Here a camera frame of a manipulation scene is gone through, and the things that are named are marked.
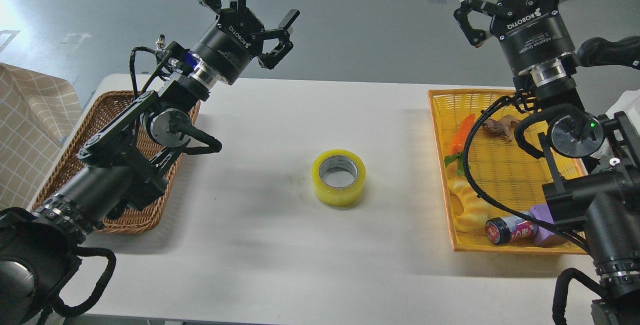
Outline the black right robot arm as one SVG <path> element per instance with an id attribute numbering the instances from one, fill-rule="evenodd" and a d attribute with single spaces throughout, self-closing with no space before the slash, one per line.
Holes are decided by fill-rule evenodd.
<path id="1" fill-rule="evenodd" d="M 576 49 L 562 16 L 566 0 L 460 0 L 454 18 L 468 42 L 498 39 L 513 74 L 514 95 L 498 98 L 476 120 L 460 164 L 471 188 L 493 207 L 531 221 L 584 250 L 599 281 L 575 268 L 557 277 L 551 317 L 564 325 L 569 284 L 576 280 L 598 295 L 590 306 L 595 325 L 639 323 L 639 133 L 630 117 L 585 110 L 573 75 L 579 66 L 639 68 L 639 38 L 617 42 L 594 37 Z M 530 115 L 514 139 L 535 159 L 545 159 L 551 183 L 542 186 L 552 221 L 510 209 L 478 186 L 468 153 L 483 122 L 514 106 Z"/>

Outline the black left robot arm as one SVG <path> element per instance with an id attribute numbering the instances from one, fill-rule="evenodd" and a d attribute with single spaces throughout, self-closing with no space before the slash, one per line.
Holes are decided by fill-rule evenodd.
<path id="1" fill-rule="evenodd" d="M 199 0 L 215 22 L 191 48 L 156 49 L 157 67 L 132 103 L 78 150 L 82 169 L 33 211 L 1 212 L 1 323 L 39 324 L 56 312 L 83 315 L 114 275 L 110 249 L 84 247 L 87 236 L 126 209 L 142 211 L 162 197 L 166 175 L 183 154 L 220 152 L 222 143 L 196 128 L 189 112 L 218 82 L 232 85 L 257 59 L 274 69 L 293 49 L 290 10 L 275 29 L 247 0 Z"/>

